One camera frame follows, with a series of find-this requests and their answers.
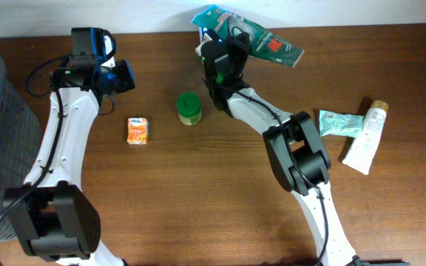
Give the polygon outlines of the green white sponge package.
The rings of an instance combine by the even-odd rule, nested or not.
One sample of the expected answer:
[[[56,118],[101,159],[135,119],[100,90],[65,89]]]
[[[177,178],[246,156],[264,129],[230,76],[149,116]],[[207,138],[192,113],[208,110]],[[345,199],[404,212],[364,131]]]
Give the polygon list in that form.
[[[217,5],[210,5],[196,14],[191,23],[199,28],[205,27],[208,31],[215,31],[222,39],[228,35],[246,32],[251,41],[250,56],[277,64],[295,67],[304,53],[301,48],[265,27]]]

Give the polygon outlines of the green lid jar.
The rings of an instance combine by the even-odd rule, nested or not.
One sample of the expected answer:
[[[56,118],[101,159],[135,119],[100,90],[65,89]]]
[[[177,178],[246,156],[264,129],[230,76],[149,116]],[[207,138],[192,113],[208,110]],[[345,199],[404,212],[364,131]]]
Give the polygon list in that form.
[[[201,102],[195,93],[185,92],[179,95],[176,107],[179,119],[183,124],[193,126],[200,121]]]

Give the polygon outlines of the orange tissue pack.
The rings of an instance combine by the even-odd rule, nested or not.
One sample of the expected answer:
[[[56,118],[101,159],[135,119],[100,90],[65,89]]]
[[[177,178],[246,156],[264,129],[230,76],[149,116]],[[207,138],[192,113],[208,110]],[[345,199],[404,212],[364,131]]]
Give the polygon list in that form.
[[[130,145],[145,145],[149,136],[149,123],[145,117],[131,117],[127,120],[127,142]]]

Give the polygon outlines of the mint green wipes pack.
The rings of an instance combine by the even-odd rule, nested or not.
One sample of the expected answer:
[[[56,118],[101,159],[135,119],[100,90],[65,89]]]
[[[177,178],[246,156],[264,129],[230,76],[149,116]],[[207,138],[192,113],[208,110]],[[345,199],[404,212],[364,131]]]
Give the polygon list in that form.
[[[363,123],[364,117],[361,115],[319,111],[319,133],[321,137],[335,135],[355,138],[362,131]]]

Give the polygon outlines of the white tube brown cap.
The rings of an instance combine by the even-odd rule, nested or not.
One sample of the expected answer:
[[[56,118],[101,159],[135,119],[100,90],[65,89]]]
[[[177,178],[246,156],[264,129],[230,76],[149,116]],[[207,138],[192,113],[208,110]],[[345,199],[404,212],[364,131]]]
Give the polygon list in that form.
[[[354,139],[343,163],[364,175],[368,175],[373,158],[379,147],[389,105],[375,100],[367,111],[362,131]]]

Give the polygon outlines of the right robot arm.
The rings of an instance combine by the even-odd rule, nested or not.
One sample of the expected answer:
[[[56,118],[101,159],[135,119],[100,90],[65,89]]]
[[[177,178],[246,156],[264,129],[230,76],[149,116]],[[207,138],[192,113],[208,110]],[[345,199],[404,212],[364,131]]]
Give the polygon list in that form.
[[[264,141],[280,186],[298,201],[317,249],[316,265],[362,265],[342,228],[331,196],[331,159],[312,117],[284,112],[262,99],[243,80],[251,52],[248,33],[221,38],[202,30],[197,53],[204,83],[216,108],[241,120]]]

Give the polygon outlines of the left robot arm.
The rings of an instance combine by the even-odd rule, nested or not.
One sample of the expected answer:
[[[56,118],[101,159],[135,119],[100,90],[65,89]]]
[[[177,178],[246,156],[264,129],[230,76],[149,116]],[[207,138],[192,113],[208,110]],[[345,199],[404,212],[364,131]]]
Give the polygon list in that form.
[[[28,256],[60,265],[124,266],[101,240],[101,219],[81,189],[89,131],[101,103],[135,88],[125,60],[115,61],[112,34],[97,27],[71,31],[72,52],[50,75],[50,116],[22,186],[8,188],[3,218]]]

